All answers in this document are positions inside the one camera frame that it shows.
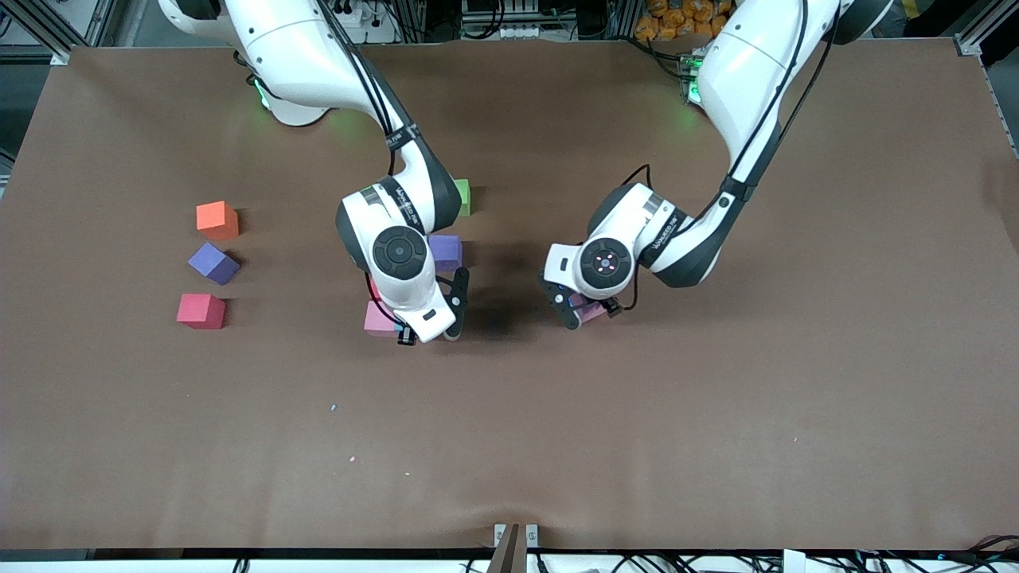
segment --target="purple cube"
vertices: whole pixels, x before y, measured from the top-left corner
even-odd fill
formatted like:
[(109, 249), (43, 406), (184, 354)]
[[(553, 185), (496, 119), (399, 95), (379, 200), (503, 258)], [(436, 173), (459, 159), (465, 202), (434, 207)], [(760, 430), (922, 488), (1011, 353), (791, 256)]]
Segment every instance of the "purple cube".
[(435, 270), (452, 272), (464, 266), (464, 245), (455, 235), (430, 235), (428, 246), (435, 258)]
[(593, 318), (597, 318), (602, 314), (608, 313), (608, 311), (605, 310), (605, 307), (601, 306), (599, 303), (585, 303), (584, 297), (580, 296), (580, 294), (570, 297), (570, 306), (574, 307), (577, 311), (581, 324)]
[(226, 284), (236, 274), (240, 265), (226, 256), (226, 253), (216, 249), (212, 243), (206, 243), (187, 261), (187, 264), (199, 271), (202, 276), (217, 284)]

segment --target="orange object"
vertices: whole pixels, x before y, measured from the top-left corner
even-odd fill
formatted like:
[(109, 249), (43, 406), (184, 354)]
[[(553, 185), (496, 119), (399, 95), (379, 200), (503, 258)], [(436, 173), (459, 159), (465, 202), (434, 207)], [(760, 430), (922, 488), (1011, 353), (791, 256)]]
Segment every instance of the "orange object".
[(726, 16), (714, 16), (711, 18), (711, 36), (717, 37), (721, 34), (721, 29), (726, 27)]
[(650, 42), (657, 35), (658, 20), (656, 18), (643, 16), (637, 20), (637, 27), (634, 29), (635, 38), (644, 42)]
[(647, 0), (647, 11), (654, 17), (661, 17), (668, 9), (668, 0)]
[(692, 19), (697, 10), (701, 9), (701, 6), (700, 0), (683, 0), (683, 7), (681, 8), (683, 16), (687, 19)]
[(237, 212), (226, 201), (199, 205), (195, 208), (198, 231), (210, 241), (225, 241), (239, 235)]
[(714, 4), (711, 2), (701, 2), (700, 7), (694, 12), (694, 19), (700, 22), (707, 23), (711, 21), (711, 16), (714, 15)]
[(679, 28), (685, 19), (687, 18), (684, 17), (683, 10), (679, 8), (665, 10), (665, 13), (661, 15), (661, 23), (667, 28)]

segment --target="green light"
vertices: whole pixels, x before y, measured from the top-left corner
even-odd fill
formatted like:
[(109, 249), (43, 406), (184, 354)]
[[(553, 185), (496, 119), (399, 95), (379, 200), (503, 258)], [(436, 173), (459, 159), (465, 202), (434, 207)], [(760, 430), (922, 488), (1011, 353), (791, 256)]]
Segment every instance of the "green light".
[(270, 109), (269, 100), (265, 98), (265, 92), (262, 91), (262, 84), (258, 80), (255, 81), (255, 89), (258, 90), (258, 95), (262, 98), (262, 107)]
[(700, 90), (697, 89), (697, 81), (690, 82), (690, 101), (700, 103)]

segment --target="orange cube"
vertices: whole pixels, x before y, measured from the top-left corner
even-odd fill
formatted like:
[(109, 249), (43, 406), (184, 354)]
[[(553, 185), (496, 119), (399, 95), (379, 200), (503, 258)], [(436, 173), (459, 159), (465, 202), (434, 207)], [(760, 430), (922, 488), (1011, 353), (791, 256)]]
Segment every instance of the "orange cube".
[(199, 205), (195, 208), (198, 231), (210, 241), (225, 241), (239, 233), (237, 212), (226, 201)]

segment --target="black band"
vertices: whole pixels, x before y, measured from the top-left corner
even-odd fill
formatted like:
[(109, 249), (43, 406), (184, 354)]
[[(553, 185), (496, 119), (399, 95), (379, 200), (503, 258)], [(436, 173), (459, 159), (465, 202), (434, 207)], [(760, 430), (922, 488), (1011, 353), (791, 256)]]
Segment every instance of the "black band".
[(665, 247), (668, 242), (673, 240), (674, 237), (679, 235), (680, 225), (683, 223), (683, 219), (687, 218), (687, 214), (679, 209), (674, 209), (673, 214), (668, 215), (668, 220), (665, 224), (661, 225), (661, 230), (658, 231), (658, 236), (654, 238), (654, 241), (650, 245), (641, 251), (640, 256), (637, 257), (637, 262), (644, 265), (647, 268), (651, 268), (654, 261), (658, 260), (658, 257), (665, 252)]
[(385, 145), (389, 151), (396, 151), (420, 137), (421, 132), (418, 129), (418, 124), (411, 123), (386, 136)]
[(392, 176), (386, 175), (379, 179), (379, 185), (389, 194), (389, 198), (392, 199), (393, 203), (399, 207), (399, 212), (404, 215), (404, 220), (407, 221), (407, 224), (414, 227), (421, 235), (425, 235), (425, 226), (421, 222), (421, 215), (414, 208), (414, 203), (411, 203), (411, 198), (407, 196), (407, 192), (404, 191), (404, 188), (399, 187), (399, 183), (392, 178)]

